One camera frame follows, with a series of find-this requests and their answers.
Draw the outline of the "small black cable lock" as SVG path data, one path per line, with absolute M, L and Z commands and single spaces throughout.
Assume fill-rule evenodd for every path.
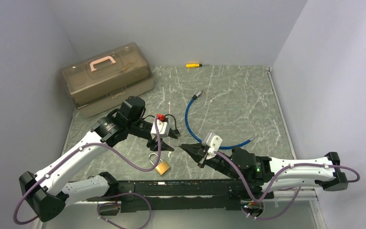
M 180 136 L 180 131 L 177 128 L 177 121 L 174 115 L 172 114 L 166 114 L 165 115 L 165 119 L 169 120 L 169 118 L 173 119 L 173 123 L 174 123 L 174 127 L 170 128 L 169 134 L 168 136 L 173 138 L 173 139 L 178 139 L 178 137 Z

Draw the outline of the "brass padlock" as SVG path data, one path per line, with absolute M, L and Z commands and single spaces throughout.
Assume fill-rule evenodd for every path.
M 148 160 L 152 165 L 156 165 L 155 170 L 158 172 L 158 174 L 160 176 L 163 176 L 166 172 L 171 170 L 171 166 L 167 162 L 163 161 L 163 159 L 161 157 L 159 158 L 158 163 L 155 163 L 154 161 L 152 161 L 153 157 L 157 158 L 158 154 L 156 154 L 156 153 L 149 154 L 148 155 Z

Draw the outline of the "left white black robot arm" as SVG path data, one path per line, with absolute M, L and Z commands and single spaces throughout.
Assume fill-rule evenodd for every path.
M 163 141 L 176 139 L 177 130 L 170 127 L 166 115 L 156 115 L 147 122 L 145 101 L 131 96 L 121 106 L 100 118 L 85 136 L 56 161 L 36 173 L 27 171 L 20 178 L 22 201 L 27 202 L 36 218 L 47 222 L 58 216 L 66 207 L 89 198 L 114 199 L 120 192 L 118 181 L 108 172 L 92 178 L 73 182 L 71 179 L 94 158 L 115 146 L 129 135 L 147 140 L 147 148 L 155 154 L 172 151 Z

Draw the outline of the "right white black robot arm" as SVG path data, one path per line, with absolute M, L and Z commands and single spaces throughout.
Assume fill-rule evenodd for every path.
M 198 167 L 213 170 L 235 180 L 246 182 L 244 193 L 249 198 L 261 192 L 292 187 L 321 187 L 324 191 L 342 191 L 349 180 L 340 166 L 338 153 L 329 152 L 321 158 L 296 160 L 256 156 L 240 147 L 234 147 L 230 156 L 213 152 L 201 143 L 179 146 Z

